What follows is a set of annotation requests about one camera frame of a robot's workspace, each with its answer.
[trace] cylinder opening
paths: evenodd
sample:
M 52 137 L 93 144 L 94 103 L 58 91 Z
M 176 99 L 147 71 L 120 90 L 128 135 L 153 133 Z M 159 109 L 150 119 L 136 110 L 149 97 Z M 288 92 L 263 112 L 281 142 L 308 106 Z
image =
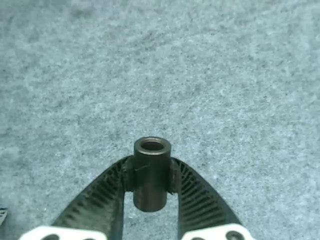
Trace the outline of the cylinder opening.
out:
M 141 144 L 141 147 L 147 151 L 161 151 L 165 148 L 163 144 L 157 141 L 145 141 Z

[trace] gray carpet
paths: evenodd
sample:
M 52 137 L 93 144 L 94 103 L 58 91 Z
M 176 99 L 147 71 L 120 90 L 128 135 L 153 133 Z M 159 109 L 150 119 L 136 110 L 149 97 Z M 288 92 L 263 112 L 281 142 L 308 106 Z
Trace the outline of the gray carpet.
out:
M 136 139 L 168 139 L 257 240 L 320 236 L 320 1 L 1 0 L 1 240 Z M 174 240 L 125 201 L 124 239 Z

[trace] dark metal cylinder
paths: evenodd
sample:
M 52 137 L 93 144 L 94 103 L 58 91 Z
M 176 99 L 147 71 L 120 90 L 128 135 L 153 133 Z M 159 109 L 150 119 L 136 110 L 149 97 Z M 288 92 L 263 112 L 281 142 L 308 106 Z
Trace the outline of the dark metal cylinder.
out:
M 167 203 L 171 144 L 160 137 L 143 137 L 134 143 L 133 203 L 143 212 L 155 212 Z

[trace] ribbed gripper pad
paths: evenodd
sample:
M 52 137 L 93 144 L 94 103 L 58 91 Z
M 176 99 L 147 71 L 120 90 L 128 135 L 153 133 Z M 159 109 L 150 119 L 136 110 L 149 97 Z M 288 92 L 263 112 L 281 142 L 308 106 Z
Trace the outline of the ribbed gripper pad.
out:
M 240 221 L 220 195 L 190 166 L 176 163 L 176 191 L 179 199 L 178 237 L 188 231 Z
M 61 213 L 54 226 L 100 231 L 109 240 L 123 231 L 124 176 L 127 157 L 119 160 L 88 185 Z

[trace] mounting hole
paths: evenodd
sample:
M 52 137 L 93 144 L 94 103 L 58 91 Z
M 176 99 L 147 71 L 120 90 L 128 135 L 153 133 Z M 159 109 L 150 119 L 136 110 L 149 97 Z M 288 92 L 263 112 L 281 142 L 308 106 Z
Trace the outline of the mounting hole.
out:
M 50 234 L 48 236 L 45 236 L 41 240 L 59 240 L 60 237 L 57 234 Z
M 244 236 L 237 231 L 229 231 L 226 234 L 226 239 L 228 240 L 245 240 Z
M 160 151 L 165 148 L 160 142 L 156 141 L 143 142 L 141 147 L 147 151 Z

